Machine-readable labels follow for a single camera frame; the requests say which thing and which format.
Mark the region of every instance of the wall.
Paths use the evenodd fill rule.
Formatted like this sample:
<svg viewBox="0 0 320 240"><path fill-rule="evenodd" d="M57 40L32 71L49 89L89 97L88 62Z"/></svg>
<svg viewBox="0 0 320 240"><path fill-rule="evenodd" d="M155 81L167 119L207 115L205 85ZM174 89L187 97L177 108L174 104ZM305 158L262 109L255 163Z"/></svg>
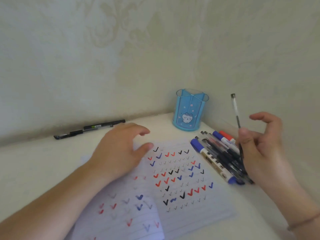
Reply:
<svg viewBox="0 0 320 240"><path fill-rule="evenodd" d="M0 145L173 111L203 0L0 0Z"/></svg>
<svg viewBox="0 0 320 240"><path fill-rule="evenodd" d="M287 156L320 202L320 0L212 0L202 23L196 77L210 96L203 120L237 134L248 116L268 111L284 123Z"/></svg>

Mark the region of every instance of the person's left hand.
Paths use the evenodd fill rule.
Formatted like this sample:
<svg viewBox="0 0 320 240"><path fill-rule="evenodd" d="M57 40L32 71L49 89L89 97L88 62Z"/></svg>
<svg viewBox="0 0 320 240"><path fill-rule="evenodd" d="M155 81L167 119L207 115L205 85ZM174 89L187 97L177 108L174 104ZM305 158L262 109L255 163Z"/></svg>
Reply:
<svg viewBox="0 0 320 240"><path fill-rule="evenodd" d="M86 166L102 179L104 184L125 175L141 161L142 157L153 148L146 143L133 150L133 139L137 135L144 136L150 130L135 123L119 124L101 139Z"/></svg>

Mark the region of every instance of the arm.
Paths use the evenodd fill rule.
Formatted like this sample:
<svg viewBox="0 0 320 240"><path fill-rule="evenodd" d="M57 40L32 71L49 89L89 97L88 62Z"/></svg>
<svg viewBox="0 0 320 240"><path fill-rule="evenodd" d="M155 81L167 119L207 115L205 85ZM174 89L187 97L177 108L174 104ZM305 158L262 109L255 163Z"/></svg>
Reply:
<svg viewBox="0 0 320 240"><path fill-rule="evenodd" d="M312 219L320 208L300 186L282 148L282 122L269 113L250 116L267 123L265 133L239 129L244 166L249 176L274 201L289 226ZM292 230L298 239L319 239L320 217Z"/></svg>
<svg viewBox="0 0 320 240"><path fill-rule="evenodd" d="M90 200L137 166L153 147L133 151L133 138L150 131L133 123L106 133L90 160L33 202L0 223L0 239L62 240Z"/></svg>

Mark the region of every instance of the hair tie on wrist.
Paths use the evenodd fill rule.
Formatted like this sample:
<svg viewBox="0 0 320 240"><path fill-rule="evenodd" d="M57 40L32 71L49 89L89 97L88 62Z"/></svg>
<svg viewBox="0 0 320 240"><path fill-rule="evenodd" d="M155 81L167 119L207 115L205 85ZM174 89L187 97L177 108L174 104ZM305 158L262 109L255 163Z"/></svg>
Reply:
<svg viewBox="0 0 320 240"><path fill-rule="evenodd" d="M294 230L294 229L297 228L297 227L306 225L306 224L314 221L315 219L317 219L319 216L320 216L320 212L319 212L318 214L314 215L313 217L309 218L309 219L306 219L306 220L304 220L304 221L301 221L301 222L292 224L291 226L288 226L287 230L288 230L288 231L292 231L292 230Z"/></svg>

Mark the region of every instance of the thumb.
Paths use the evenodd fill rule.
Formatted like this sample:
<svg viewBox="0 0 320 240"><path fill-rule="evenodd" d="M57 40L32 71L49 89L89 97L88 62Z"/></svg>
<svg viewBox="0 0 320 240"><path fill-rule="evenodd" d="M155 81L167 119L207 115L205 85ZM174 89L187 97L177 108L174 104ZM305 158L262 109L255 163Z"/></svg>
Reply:
<svg viewBox="0 0 320 240"><path fill-rule="evenodd" d="M140 161L144 155L153 148L153 143L145 143L142 146L140 146L137 150L134 151L134 157Z"/></svg>
<svg viewBox="0 0 320 240"><path fill-rule="evenodd" d="M241 128L239 129L238 133L238 140L242 146L244 157L248 157L250 155L260 155L256 145L254 144L254 138L250 131L247 128Z"/></svg>

